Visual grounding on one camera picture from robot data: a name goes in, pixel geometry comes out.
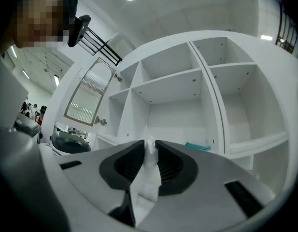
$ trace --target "shelf compartment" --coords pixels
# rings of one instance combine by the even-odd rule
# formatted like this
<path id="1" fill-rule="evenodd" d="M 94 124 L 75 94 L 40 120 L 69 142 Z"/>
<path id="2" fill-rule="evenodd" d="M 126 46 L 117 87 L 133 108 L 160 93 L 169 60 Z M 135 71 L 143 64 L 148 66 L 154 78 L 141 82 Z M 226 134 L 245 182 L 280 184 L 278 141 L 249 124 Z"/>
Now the shelf compartment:
<path id="1" fill-rule="evenodd" d="M 208 66 L 253 62 L 247 53 L 227 37 L 208 38 L 194 41 L 195 46 Z"/>
<path id="2" fill-rule="evenodd" d="M 103 111 L 100 119 L 106 119 L 107 124 L 98 127 L 98 134 L 117 136 L 124 105 L 128 96 L 128 89 L 104 98 L 100 110 Z"/>
<path id="3" fill-rule="evenodd" d="M 201 70 L 173 74 L 132 88 L 118 139 L 128 142 L 154 136 L 183 145 L 189 142 L 210 146 L 212 152 L 217 152 L 223 135 L 218 133 L 219 110 L 213 99 L 214 91 L 210 92 Z"/>
<path id="4" fill-rule="evenodd" d="M 254 155 L 235 158 L 231 160 L 233 163 L 237 164 L 239 167 L 243 168 L 244 170 L 247 170 L 247 171 L 253 170 Z"/>
<path id="5" fill-rule="evenodd" d="M 125 105 L 127 96 L 128 96 L 128 89 L 125 89 L 116 94 L 109 96 L 109 98 L 112 100 L 118 101 L 122 105 Z"/>
<path id="6" fill-rule="evenodd" d="M 187 44 L 180 44 L 153 54 L 142 60 L 142 69 L 150 80 L 183 71 L 197 69 L 195 52 Z"/>
<path id="7" fill-rule="evenodd" d="M 123 78 L 126 78 L 128 80 L 129 83 L 132 83 L 133 81 L 133 78 L 134 78 L 134 75 L 135 75 L 135 72 L 136 72 L 136 69 L 138 67 L 138 62 L 125 68 L 124 70 L 122 70 L 120 73 L 119 73 L 119 76 L 120 77 L 123 77 Z"/>
<path id="8" fill-rule="evenodd" d="M 277 98 L 256 64 L 229 64 L 209 71 L 214 89 L 220 92 L 217 97 L 223 125 L 227 127 L 224 131 L 229 132 L 225 135 L 229 138 L 225 139 L 229 142 L 225 145 L 226 154 L 236 154 L 244 149 L 246 142 L 259 140 L 245 145 L 247 151 L 253 150 L 254 143 L 264 142 L 262 138 L 285 132 Z"/>

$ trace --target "white shelf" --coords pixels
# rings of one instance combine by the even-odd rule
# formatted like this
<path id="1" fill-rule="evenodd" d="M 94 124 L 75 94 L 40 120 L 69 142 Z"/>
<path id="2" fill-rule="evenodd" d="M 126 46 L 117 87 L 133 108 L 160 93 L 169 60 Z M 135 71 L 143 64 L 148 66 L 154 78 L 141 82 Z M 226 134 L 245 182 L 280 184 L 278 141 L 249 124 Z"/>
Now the white shelf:
<path id="1" fill-rule="evenodd" d="M 227 37 L 208 38 L 194 41 L 194 44 L 209 66 L 252 62 L 246 52 Z"/>
<path id="2" fill-rule="evenodd" d="M 249 140 L 243 143 L 230 144 L 230 153 L 238 155 L 257 154 L 262 151 L 276 147 L 288 140 L 287 133 L 281 132 L 274 135 L 269 135 L 262 138 Z"/>
<path id="3" fill-rule="evenodd" d="M 99 138 L 100 140 L 106 142 L 107 144 L 111 145 L 111 146 L 116 146 L 118 145 L 118 139 L 115 136 L 111 136 L 111 135 L 105 135 L 105 134 L 97 134 L 96 135 L 97 138 Z"/>
<path id="4" fill-rule="evenodd" d="M 150 104 L 200 98 L 201 70 L 194 69 L 149 81 L 132 90 Z"/>
<path id="5" fill-rule="evenodd" d="M 141 61 L 138 66 L 137 78 L 143 77 L 143 82 L 175 73 L 199 68 L 195 53 L 187 43 L 176 45 Z"/>

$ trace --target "white wall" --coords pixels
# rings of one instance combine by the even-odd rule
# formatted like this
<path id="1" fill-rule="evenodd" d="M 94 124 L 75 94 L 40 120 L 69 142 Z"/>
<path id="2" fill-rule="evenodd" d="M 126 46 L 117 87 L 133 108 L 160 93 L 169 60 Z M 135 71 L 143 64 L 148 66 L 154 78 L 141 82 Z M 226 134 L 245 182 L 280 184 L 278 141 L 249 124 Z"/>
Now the white wall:
<path id="1" fill-rule="evenodd" d="M 258 7 L 256 0 L 230 0 L 229 20 L 233 31 L 257 36 Z"/>
<path id="2" fill-rule="evenodd" d="M 13 70 L 14 76 L 21 85 L 28 91 L 27 103 L 37 104 L 40 109 L 43 105 L 48 106 L 51 94 L 39 87 L 37 84 L 29 80 L 22 72 L 22 68 L 16 66 Z"/>

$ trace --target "people in background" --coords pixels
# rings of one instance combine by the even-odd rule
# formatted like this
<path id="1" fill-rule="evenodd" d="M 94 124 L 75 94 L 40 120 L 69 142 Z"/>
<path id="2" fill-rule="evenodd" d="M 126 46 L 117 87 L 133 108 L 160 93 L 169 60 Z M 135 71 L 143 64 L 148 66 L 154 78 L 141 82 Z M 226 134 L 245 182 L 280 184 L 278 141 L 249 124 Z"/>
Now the people in background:
<path id="1" fill-rule="evenodd" d="M 44 116 L 44 113 L 46 112 L 46 109 L 47 107 L 46 106 L 42 106 L 41 107 L 41 114 L 40 116 L 37 116 L 36 117 L 36 122 L 41 126 L 42 123 L 43 123 L 43 116 Z"/>
<path id="2" fill-rule="evenodd" d="M 29 117 L 28 105 L 27 105 L 27 103 L 25 101 L 22 103 L 21 113 L 23 115 L 25 115 L 26 117 Z"/>

